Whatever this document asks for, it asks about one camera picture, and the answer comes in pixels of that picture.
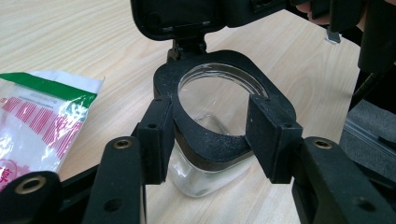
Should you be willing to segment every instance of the wooden table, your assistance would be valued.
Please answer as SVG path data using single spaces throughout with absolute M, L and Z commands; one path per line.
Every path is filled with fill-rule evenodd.
M 129 135 L 152 100 L 152 76 L 170 41 L 155 42 L 134 26 L 129 1 L 2 1 L 0 73 L 63 70 L 104 78 L 61 179 L 95 164 L 105 144 Z M 206 36 L 208 52 L 247 55 L 290 99 L 304 136 L 340 139 L 355 85 L 359 47 L 333 45 L 325 30 L 280 11 Z M 255 162 L 247 175 L 204 198 L 180 193 L 170 179 L 148 186 L 148 223 L 298 223 L 290 185 L 273 186 Z

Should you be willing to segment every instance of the plastic bag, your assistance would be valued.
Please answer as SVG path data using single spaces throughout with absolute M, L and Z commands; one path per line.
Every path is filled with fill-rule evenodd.
M 0 74 L 0 190 L 59 170 L 102 84 L 59 71 Z

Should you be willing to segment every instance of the table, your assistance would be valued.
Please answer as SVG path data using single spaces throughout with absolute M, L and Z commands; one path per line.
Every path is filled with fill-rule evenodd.
M 147 39 L 129 1 L 3 1 L 0 73 L 63 70 L 105 84 L 70 149 L 62 180 L 95 164 L 105 144 L 131 134 L 153 98 L 152 78 L 171 41 Z M 208 52 L 247 55 L 290 99 L 304 137 L 338 142 L 359 73 L 359 47 L 333 45 L 325 30 L 287 11 L 206 36 Z M 273 186 L 255 161 L 246 175 L 204 198 L 180 193 L 167 179 L 148 186 L 148 223 L 298 223 L 290 185 Z

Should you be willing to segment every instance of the screw hole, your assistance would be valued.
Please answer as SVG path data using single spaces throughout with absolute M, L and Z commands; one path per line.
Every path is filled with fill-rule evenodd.
M 122 207 L 122 200 L 121 199 L 111 199 L 105 203 L 104 209 L 108 213 L 115 212 Z
M 367 212 L 375 211 L 375 206 L 363 197 L 355 198 L 353 203 Z
M 15 192 L 18 194 L 28 194 L 41 189 L 47 182 L 46 177 L 42 175 L 34 176 L 23 180 L 16 188 Z
M 314 145 L 316 147 L 325 148 L 325 149 L 332 148 L 332 144 L 324 140 L 315 140 Z
M 113 146 L 116 149 L 123 149 L 123 148 L 130 147 L 131 145 L 132 145 L 132 142 L 130 140 L 122 139 L 122 140 L 117 141 L 116 143 L 114 143 Z

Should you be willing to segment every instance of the circular opening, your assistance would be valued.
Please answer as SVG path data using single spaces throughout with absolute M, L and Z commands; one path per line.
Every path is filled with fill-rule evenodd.
M 325 148 L 325 149 L 332 148 L 332 144 L 324 140 L 315 140 L 314 145 L 316 147 Z
M 121 199 L 111 199 L 105 203 L 104 209 L 105 211 L 111 213 L 119 210 L 122 207 Z
M 114 143 L 114 148 L 123 149 L 123 148 L 130 147 L 131 145 L 132 145 L 132 142 L 130 140 L 122 139 L 122 140 L 119 140 L 116 143 Z
M 46 184 L 46 177 L 38 175 L 29 179 L 23 180 L 15 189 L 18 194 L 28 194 L 41 189 Z
M 192 68 L 178 88 L 181 105 L 195 122 L 226 135 L 245 134 L 250 94 L 268 97 L 254 77 L 223 63 Z
M 375 211 L 375 206 L 363 197 L 354 199 L 353 203 L 356 204 L 359 208 L 361 208 L 367 212 Z

